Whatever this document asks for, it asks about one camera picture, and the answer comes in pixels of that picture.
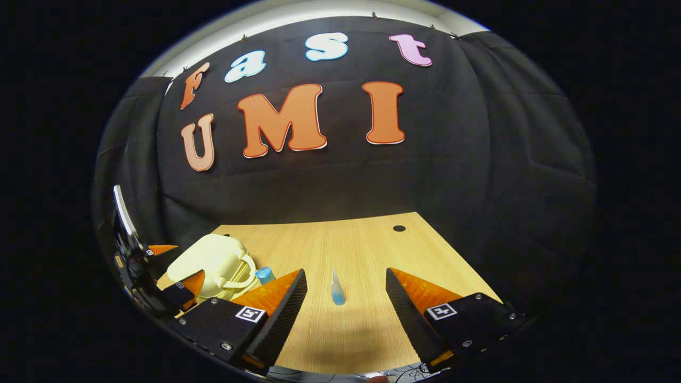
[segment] letter m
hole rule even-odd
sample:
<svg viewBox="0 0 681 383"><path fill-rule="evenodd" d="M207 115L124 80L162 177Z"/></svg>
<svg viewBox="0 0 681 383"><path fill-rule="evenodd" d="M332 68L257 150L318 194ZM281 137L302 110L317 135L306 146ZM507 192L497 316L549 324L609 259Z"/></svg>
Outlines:
<svg viewBox="0 0 681 383"><path fill-rule="evenodd" d="M237 107L244 112L246 123L246 158L262 157L268 147L261 140L261 133L275 151L281 151L284 140L292 130L289 148L292 151L321 149L326 146L326 137L319 131L317 120L317 97L321 86L317 84L298 85L291 89L277 112L264 95L251 95Z"/></svg>

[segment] pink letter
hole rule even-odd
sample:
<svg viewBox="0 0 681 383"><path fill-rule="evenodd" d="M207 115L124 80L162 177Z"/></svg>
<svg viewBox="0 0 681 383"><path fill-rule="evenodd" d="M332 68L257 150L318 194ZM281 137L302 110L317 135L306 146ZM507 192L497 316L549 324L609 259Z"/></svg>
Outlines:
<svg viewBox="0 0 681 383"><path fill-rule="evenodd" d="M395 35L390 36L388 39L397 42L402 57L408 62L422 67L429 67L432 64L431 59L421 56L421 53L419 52L419 48L425 48L426 45L420 41L414 40L414 37L411 37L411 35Z"/></svg>

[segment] small blue object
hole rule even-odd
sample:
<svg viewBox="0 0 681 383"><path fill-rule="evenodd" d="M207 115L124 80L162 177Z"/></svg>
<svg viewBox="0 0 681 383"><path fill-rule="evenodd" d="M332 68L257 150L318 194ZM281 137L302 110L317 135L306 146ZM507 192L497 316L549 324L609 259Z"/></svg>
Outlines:
<svg viewBox="0 0 681 383"><path fill-rule="evenodd" d="M255 276L260 281L260 284L263 285L276 279L272 273L272 269L269 267L263 267L262 269L256 271Z"/></svg>
<svg viewBox="0 0 681 383"><path fill-rule="evenodd" d="M334 300L336 306L345 304L345 294L343 294L343 288L341 287L341 283L338 281L336 269L334 269L334 274L331 276L331 299Z"/></svg>

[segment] blue bottle cap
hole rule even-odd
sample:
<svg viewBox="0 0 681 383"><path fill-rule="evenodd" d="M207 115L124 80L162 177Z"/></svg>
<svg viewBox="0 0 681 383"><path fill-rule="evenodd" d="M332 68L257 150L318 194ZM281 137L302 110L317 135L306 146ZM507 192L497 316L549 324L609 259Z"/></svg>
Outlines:
<svg viewBox="0 0 681 383"><path fill-rule="evenodd" d="M260 284L263 285L276 279L272 273L272 269L269 267L263 267L262 269L256 271L255 276L260 281Z"/></svg>

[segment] orange letter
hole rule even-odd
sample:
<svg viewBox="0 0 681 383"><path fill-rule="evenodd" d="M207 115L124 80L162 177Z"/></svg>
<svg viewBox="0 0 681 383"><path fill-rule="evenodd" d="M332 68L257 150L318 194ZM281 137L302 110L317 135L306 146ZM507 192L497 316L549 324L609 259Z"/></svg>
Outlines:
<svg viewBox="0 0 681 383"><path fill-rule="evenodd" d="M319 94L320 85L298 85L286 96L280 112L264 95L251 95L239 101L237 107L243 110L246 122L244 157L255 158L267 154L268 147L262 143L260 132L275 151L281 151L291 125L293 133L289 148L292 151L325 147L326 137L321 135L317 121Z"/></svg>
<svg viewBox="0 0 681 383"><path fill-rule="evenodd" d="M185 98L182 100L182 105L180 105L180 110L184 109L189 105L190 102L194 100L194 91L196 89L199 89L199 85L201 84L201 77L203 76L201 73L205 72L208 70L208 67L210 66L210 63L205 63L201 65L199 69L196 70L196 72L192 73L191 76L187 77L187 80L185 81Z"/></svg>
<svg viewBox="0 0 681 383"><path fill-rule="evenodd" d="M212 146L212 132L210 130L212 118L212 113L208 113L199 119L199 127L201 128L201 135L204 139L203 157L199 157L198 154L196 154L196 145L194 145L194 129L196 129L196 125L190 123L182 128L182 140L185 141L187 162L189 162L189 166L197 172L203 172L204 170L210 169L213 159L215 158L215 152L213 151Z"/></svg>
<svg viewBox="0 0 681 383"><path fill-rule="evenodd" d="M373 81L362 86L371 96L371 130L366 140L372 144L399 144L405 140L397 117L397 96L401 86L392 82Z"/></svg>

